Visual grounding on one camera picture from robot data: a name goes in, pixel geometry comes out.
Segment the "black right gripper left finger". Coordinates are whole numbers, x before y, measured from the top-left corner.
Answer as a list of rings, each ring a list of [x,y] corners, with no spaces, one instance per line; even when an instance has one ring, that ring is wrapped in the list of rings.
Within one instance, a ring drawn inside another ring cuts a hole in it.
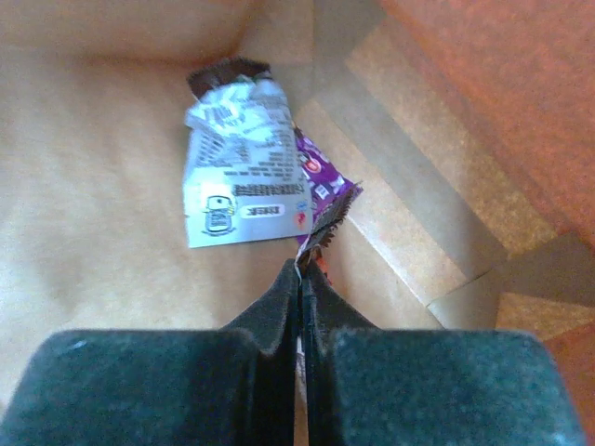
[[[32,355],[5,445],[290,445],[298,275],[217,330],[78,330]]]

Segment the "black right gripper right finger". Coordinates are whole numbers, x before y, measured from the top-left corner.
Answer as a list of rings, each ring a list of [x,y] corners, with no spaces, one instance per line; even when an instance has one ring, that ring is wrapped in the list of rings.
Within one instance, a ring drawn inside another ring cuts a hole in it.
[[[555,361],[512,331],[388,330],[303,271],[313,445],[584,445]]]

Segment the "purple candy packet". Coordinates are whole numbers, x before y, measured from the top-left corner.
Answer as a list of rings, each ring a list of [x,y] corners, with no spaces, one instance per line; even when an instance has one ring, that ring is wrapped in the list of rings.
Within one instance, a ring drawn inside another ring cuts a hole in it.
[[[300,247],[295,262],[297,271],[304,274],[308,265],[320,256],[322,248],[332,242],[363,188],[360,183],[345,178],[297,126],[294,135],[312,201],[311,230],[298,238]]]

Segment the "red paper bag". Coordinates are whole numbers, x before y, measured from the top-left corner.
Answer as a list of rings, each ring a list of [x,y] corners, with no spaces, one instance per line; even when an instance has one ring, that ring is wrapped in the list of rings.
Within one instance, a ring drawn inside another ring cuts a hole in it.
[[[296,252],[187,245],[186,79],[236,55],[363,184],[337,291],[388,328],[534,334],[592,434],[590,1],[3,2],[2,404],[51,334],[218,327]]]

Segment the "brown chocolate candy packet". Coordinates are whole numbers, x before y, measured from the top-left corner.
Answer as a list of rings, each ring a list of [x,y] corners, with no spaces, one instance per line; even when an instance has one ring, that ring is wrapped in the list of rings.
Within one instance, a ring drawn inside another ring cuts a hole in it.
[[[302,236],[312,203],[287,97],[269,64],[224,59],[193,72],[182,195],[188,245]]]

